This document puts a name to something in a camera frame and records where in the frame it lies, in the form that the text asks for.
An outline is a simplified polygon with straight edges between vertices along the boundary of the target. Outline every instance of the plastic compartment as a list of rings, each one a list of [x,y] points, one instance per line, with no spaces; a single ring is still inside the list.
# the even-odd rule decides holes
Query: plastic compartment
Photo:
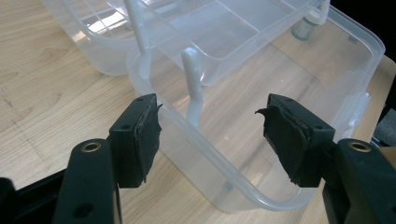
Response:
[[[42,0],[92,66],[125,75],[126,56],[138,52],[128,18],[105,0]]]
[[[131,52],[128,70],[138,92],[155,92],[163,104],[161,150],[216,207],[290,210],[307,204],[315,190],[290,183],[262,137],[263,117],[254,112],[266,107],[270,92],[286,95],[331,124],[334,141],[349,137],[384,51],[375,35],[332,8],[307,41],[289,29],[222,81],[203,87],[200,131],[185,119],[184,72],[160,46],[137,57]]]
[[[122,0],[112,1],[120,11],[126,11]],[[152,45],[179,67],[181,51],[196,49],[202,83],[212,85],[320,3],[321,0],[143,0],[141,8]]]
[[[126,74],[126,52],[139,52],[123,0],[42,0],[91,64]],[[143,36],[181,66],[186,47],[199,50],[211,85],[297,22],[321,0],[138,0]]]

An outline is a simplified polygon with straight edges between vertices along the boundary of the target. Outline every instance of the plastic storage box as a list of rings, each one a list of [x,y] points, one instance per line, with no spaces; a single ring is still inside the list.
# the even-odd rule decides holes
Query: plastic storage box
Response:
[[[262,136],[263,117],[254,112],[266,107],[269,93],[285,95],[332,125],[334,141],[349,137],[384,51],[375,35],[332,8],[308,40],[289,29],[221,81],[196,87],[202,113],[195,126],[185,118],[196,96],[163,46],[150,54],[131,51],[128,70],[139,93],[155,92],[163,104],[162,151],[216,207],[290,210],[307,204],[315,190],[290,183]]]
[[[197,49],[202,82],[211,85],[283,33],[321,0],[42,0],[91,64],[126,74],[126,53],[138,53],[134,21],[145,41],[181,67],[180,53]]]

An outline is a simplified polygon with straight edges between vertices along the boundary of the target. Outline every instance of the wooden table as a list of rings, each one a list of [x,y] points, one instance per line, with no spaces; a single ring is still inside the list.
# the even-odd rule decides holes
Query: wooden table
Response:
[[[39,0],[0,4],[0,176],[17,189],[66,167],[71,149],[108,128],[136,97],[127,76],[94,70]],[[369,141],[394,79],[384,57],[354,137]],[[326,223],[321,194],[297,211],[226,214],[161,151],[139,189],[123,189],[124,223]]]

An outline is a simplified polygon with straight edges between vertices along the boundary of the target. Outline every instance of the container handle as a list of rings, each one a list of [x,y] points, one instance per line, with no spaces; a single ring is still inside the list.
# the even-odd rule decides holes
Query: container handle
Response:
[[[132,29],[134,30],[134,35],[136,36],[137,46],[139,47],[140,53],[145,54],[149,51],[149,39],[146,34],[139,5],[135,0],[124,0],[124,4]]]
[[[190,102],[187,108],[186,120],[196,129],[200,130],[199,123],[204,104],[204,95],[200,81],[198,53],[195,49],[187,48],[181,52],[184,73],[187,80]]]

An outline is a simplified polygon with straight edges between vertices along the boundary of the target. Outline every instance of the transparent plastic tray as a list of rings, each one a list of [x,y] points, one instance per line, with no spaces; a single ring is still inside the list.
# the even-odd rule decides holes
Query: transparent plastic tray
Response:
[[[136,37],[140,36],[145,42],[140,47],[156,46],[180,67],[181,51],[187,47],[197,49],[203,84],[211,85],[283,33],[310,8],[319,6],[321,0],[42,2],[102,73],[126,74],[126,53],[139,53]]]
[[[140,94],[155,92],[163,104],[161,150],[208,200],[226,212],[290,210],[315,190],[290,183],[254,112],[266,107],[269,93],[285,95],[332,125],[334,141],[349,137],[384,51],[375,35],[332,8],[307,41],[289,29],[212,86],[199,79],[189,86],[189,76],[159,46],[130,52],[128,70]]]

